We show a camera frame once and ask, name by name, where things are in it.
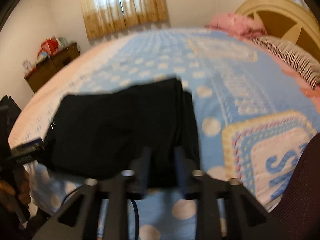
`blue polka dot bedsheet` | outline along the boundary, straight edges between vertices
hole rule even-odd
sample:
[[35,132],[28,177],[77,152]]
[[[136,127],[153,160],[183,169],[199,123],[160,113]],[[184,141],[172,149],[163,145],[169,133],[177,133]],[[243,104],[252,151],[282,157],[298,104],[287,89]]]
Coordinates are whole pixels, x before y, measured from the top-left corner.
[[[202,169],[217,179],[239,178],[271,210],[280,201],[303,149],[320,130],[320,115],[296,80],[285,75],[270,55],[223,32],[167,29],[113,42],[38,103],[15,143],[43,138],[68,93],[112,93],[172,75],[193,95]],[[32,198],[50,214],[84,182],[38,163],[27,168]],[[102,213],[107,205],[106,200]],[[137,205],[141,240],[194,239],[196,203],[183,200],[178,190],[151,189]],[[129,235],[134,239],[131,204],[128,211]],[[225,233],[223,214],[220,220]],[[101,216],[98,237],[103,225]]]

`black chair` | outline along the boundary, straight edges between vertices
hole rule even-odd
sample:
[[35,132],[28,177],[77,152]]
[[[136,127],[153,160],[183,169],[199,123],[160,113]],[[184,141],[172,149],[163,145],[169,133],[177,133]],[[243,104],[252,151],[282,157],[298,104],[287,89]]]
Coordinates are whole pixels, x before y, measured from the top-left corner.
[[0,107],[8,106],[8,123],[7,123],[7,132],[10,134],[14,123],[16,122],[18,116],[21,113],[21,109],[16,104],[16,102],[12,99],[12,97],[4,96],[0,100]]

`hand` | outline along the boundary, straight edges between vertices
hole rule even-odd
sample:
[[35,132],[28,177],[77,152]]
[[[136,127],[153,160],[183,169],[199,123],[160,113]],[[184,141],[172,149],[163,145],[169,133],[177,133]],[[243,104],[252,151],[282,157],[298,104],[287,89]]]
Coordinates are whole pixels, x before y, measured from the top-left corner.
[[[27,205],[31,201],[31,197],[29,195],[30,186],[29,186],[29,174],[27,171],[24,171],[24,179],[20,182],[19,187],[19,195],[18,198],[24,205]],[[15,190],[11,187],[6,181],[0,180],[0,203],[6,207],[9,212],[13,212],[12,206],[9,204],[8,198],[6,194],[14,196]]]

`bolt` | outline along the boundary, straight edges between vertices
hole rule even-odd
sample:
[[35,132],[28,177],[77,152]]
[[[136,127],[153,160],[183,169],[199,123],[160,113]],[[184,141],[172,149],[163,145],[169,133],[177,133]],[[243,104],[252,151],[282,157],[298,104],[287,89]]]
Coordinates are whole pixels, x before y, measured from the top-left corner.
[[124,177],[131,177],[134,175],[134,171],[132,170],[124,170],[121,172],[121,175]]
[[192,172],[192,175],[195,176],[195,177],[201,177],[201,176],[204,176],[204,172],[201,171],[201,170],[194,170]]
[[84,183],[88,186],[97,185],[98,181],[96,179],[86,179]]
[[229,183],[230,183],[232,186],[242,185],[242,181],[240,181],[240,180],[237,179],[237,178],[229,179]]

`black folded fabric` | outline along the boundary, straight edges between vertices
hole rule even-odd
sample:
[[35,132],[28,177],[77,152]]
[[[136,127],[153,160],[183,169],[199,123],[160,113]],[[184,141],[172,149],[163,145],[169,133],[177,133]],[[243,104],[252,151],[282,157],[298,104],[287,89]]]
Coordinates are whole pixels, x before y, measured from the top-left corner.
[[149,187],[176,185],[174,147],[200,168],[192,95],[176,78],[114,94],[67,95],[54,117],[51,165],[109,179],[152,148]]

